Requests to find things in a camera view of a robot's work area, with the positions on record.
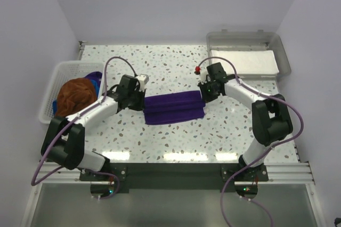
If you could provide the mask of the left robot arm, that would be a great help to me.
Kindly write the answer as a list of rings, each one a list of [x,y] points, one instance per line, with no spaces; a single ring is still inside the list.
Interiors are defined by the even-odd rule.
[[[148,81],[145,74],[123,75],[119,84],[105,90],[90,106],[67,117],[54,117],[40,151],[39,165],[50,160],[60,167],[90,171],[98,180],[106,180],[112,173],[110,160],[85,149],[86,130],[126,108],[143,110]]]

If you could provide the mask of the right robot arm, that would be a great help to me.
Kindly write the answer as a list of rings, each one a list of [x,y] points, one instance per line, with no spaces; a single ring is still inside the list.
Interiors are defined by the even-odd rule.
[[[204,102],[212,102],[219,96],[228,96],[251,110],[254,139],[238,159],[234,174],[242,180],[250,180],[261,168],[266,151],[293,132],[293,124],[281,94],[264,94],[246,84],[238,75],[228,75],[221,63],[213,63],[206,70],[195,67],[200,76],[198,86]]]

